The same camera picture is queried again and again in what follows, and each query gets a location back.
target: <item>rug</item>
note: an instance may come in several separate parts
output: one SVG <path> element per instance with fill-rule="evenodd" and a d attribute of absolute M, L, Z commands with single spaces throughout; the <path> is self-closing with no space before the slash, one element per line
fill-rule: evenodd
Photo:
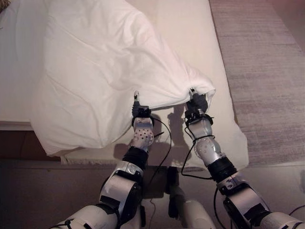
<path fill-rule="evenodd" d="M 250 165 L 305 159 L 305 56 L 265 0 L 210 0 Z"/>

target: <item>black cable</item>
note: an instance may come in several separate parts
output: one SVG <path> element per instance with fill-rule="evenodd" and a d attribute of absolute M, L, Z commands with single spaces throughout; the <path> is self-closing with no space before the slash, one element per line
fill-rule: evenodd
<path fill-rule="evenodd" d="M 151 117 L 151 118 L 154 119 L 154 120 L 156 120 L 156 121 L 158 121 L 158 122 L 160 122 L 160 123 L 162 123 L 162 124 L 166 127 L 166 129 L 168 130 L 168 133 L 169 133 L 169 135 L 170 135 L 170 147 L 169 147 L 169 149 L 168 149 L 168 151 L 167 151 L 167 154 L 166 154 L 165 157 L 163 158 L 162 162 L 158 165 L 158 167 L 157 167 L 156 171 L 154 172 L 154 174 L 153 174 L 151 180 L 149 181 L 147 187 L 149 187 L 149 185 L 152 183 L 154 177 L 156 176 L 157 172 L 158 172 L 159 169 L 161 168 L 163 162 L 167 159 L 167 157 L 168 157 L 168 155 L 169 155 L 169 153 L 170 153 L 170 150 L 171 150 L 171 148 L 172 148 L 172 134 L 171 134 L 170 129 L 169 129 L 169 128 L 167 127 L 167 125 L 166 125 L 164 122 L 162 122 L 161 120 L 159 120 L 159 119 L 157 119 L 157 118 L 154 118 L 154 117 Z"/>
<path fill-rule="evenodd" d="M 194 176 L 194 175 L 189 175 L 189 174 L 183 173 L 184 167 L 185 167 L 185 164 L 186 164 L 186 161 L 187 161 L 187 158 L 189 157 L 189 155 L 190 155 L 192 149 L 194 148 L 194 146 L 195 146 L 195 144 L 196 144 L 196 141 L 199 140 L 199 139 L 201 139 L 201 138 L 204 138 L 204 137 L 211 137 L 211 136 L 214 137 L 213 135 L 207 135 L 207 136 L 202 136 L 202 137 L 199 137 L 199 138 L 196 138 L 196 139 L 193 140 L 193 145 L 192 145 L 191 149 L 189 150 L 187 156 L 185 157 L 185 160 L 184 160 L 184 163 L 183 163 L 183 166 L 182 166 L 182 169 L 181 169 L 181 175 L 182 175 L 182 176 L 185 176 L 185 177 L 194 177 L 194 178 L 198 178 L 198 179 L 202 179 L 202 180 L 212 180 L 212 179 L 213 179 L 212 177 L 198 177 L 198 176 Z"/>
<path fill-rule="evenodd" d="M 304 208 L 304 207 L 305 207 L 305 205 L 295 208 L 292 212 L 289 213 L 289 215 L 291 216 L 295 211 L 299 210 L 300 208 Z"/>
<path fill-rule="evenodd" d="M 187 134 L 191 139 L 193 139 L 192 136 L 191 136 L 188 132 L 186 132 L 186 134 Z"/>
<path fill-rule="evenodd" d="M 67 226 L 68 229 L 72 229 L 71 226 L 70 226 L 70 224 L 71 224 L 71 220 L 68 219 L 68 220 L 65 221 L 65 223 L 57 224 L 57 225 L 55 225 L 55 226 L 53 226 L 53 227 L 50 227 L 49 229 L 51 229 L 51 228 L 58 228 L 58 227 L 60 227 L 60 226 Z"/>
<path fill-rule="evenodd" d="M 224 226 L 224 225 L 221 223 L 221 221 L 219 220 L 218 214 L 217 214 L 217 211 L 216 211 L 216 196 L 217 196 L 217 192 L 218 192 L 218 188 L 216 188 L 215 193 L 214 193 L 214 200 L 213 200 L 214 213 L 215 213 L 216 219 L 217 219 L 218 223 L 220 224 L 220 226 L 221 226 L 223 229 L 226 229 L 225 226 Z"/>

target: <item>robot forearm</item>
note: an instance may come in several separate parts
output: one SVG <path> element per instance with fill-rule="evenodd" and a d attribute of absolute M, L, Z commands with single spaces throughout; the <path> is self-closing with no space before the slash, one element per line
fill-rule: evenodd
<path fill-rule="evenodd" d="M 186 125 L 195 141 L 195 153 L 203 160 L 221 194 L 226 196 L 224 207 L 237 228 L 305 228 L 303 222 L 291 216 L 270 212 L 260 195 L 221 152 L 219 144 L 212 135 L 213 121 L 205 114 L 207 106 L 202 102 L 205 100 L 204 96 L 198 95 L 194 89 L 191 89 L 191 95 L 193 98 L 187 103 L 188 111 L 185 112 L 185 117 Z"/>
<path fill-rule="evenodd" d="M 153 143 L 153 121 L 151 110 L 139 104 L 137 93 L 132 114 L 132 142 L 122 161 L 104 183 L 98 204 L 82 208 L 53 228 L 115 229 L 131 220 L 139 211 L 148 146 Z"/>

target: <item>pillow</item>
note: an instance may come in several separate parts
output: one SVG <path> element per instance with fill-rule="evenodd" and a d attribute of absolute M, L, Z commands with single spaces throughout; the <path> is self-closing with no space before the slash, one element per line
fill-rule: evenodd
<path fill-rule="evenodd" d="M 185 103 L 189 89 L 215 92 L 182 61 L 146 16 L 123 0 L 51 0 L 44 75 L 31 125 L 48 155 L 100 148 L 131 125 L 133 93 L 151 108 Z"/>

